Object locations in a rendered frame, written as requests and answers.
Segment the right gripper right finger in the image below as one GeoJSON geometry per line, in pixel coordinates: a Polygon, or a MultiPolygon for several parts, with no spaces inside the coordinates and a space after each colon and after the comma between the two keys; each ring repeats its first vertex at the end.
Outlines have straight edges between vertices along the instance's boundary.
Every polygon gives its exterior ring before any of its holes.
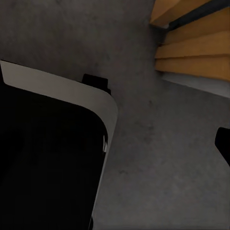
{"type": "Polygon", "coordinates": [[[218,129],[215,145],[230,166],[230,129],[222,127],[218,129]]]}

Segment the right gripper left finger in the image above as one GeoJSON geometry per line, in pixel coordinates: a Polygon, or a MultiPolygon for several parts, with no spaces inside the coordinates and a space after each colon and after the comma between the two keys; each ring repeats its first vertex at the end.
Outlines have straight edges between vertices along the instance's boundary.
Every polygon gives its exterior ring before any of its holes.
{"type": "Polygon", "coordinates": [[[0,133],[0,185],[25,146],[20,127],[0,133]]]}

